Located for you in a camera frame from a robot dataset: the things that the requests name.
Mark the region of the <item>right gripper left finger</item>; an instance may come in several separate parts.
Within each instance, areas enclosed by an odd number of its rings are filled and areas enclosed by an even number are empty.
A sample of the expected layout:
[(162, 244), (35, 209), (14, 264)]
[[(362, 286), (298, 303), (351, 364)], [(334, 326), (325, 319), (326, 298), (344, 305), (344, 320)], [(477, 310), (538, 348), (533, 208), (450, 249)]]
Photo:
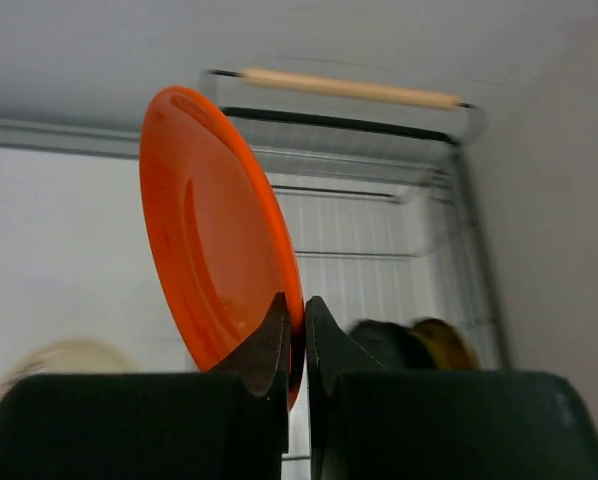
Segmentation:
[(0, 479), (277, 479), (288, 449), (283, 294), (205, 373), (42, 374), (0, 401)]

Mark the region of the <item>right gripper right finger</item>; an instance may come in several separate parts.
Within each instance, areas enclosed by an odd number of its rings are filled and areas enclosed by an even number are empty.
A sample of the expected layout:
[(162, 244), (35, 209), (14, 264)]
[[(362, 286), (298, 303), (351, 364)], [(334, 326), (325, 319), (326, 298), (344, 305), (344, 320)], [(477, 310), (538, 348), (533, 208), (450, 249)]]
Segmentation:
[(598, 433), (543, 372), (390, 370), (305, 310), (315, 479), (598, 479)]

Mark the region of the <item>yellow patterned plate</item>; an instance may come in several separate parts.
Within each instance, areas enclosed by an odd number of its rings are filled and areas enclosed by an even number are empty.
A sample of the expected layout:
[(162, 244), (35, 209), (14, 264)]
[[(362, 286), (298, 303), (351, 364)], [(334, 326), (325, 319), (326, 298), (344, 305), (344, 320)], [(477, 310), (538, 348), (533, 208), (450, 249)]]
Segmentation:
[(439, 369), (468, 371), (480, 368), (474, 351), (444, 320), (419, 319), (411, 325), (410, 333), (423, 343)]

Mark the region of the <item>cream plate black blotch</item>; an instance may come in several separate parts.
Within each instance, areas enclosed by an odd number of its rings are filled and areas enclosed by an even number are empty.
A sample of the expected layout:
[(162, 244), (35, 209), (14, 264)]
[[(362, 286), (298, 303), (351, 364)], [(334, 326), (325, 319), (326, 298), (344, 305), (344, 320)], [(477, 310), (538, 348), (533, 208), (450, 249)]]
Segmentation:
[(25, 377), (39, 374), (136, 373), (137, 364), (122, 350), (94, 339), (60, 340), (21, 358), (0, 382), (0, 401)]

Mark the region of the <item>orange plate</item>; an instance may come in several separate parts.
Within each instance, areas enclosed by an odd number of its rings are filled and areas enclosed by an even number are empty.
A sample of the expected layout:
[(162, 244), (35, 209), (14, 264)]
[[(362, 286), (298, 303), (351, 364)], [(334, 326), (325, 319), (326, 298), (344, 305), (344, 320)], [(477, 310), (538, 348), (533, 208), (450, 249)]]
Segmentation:
[(303, 376), (304, 299), (279, 203), (247, 142), (199, 92), (151, 100), (139, 154), (145, 225), (167, 305), (196, 366), (224, 360), (277, 294), (290, 315), (289, 397)]

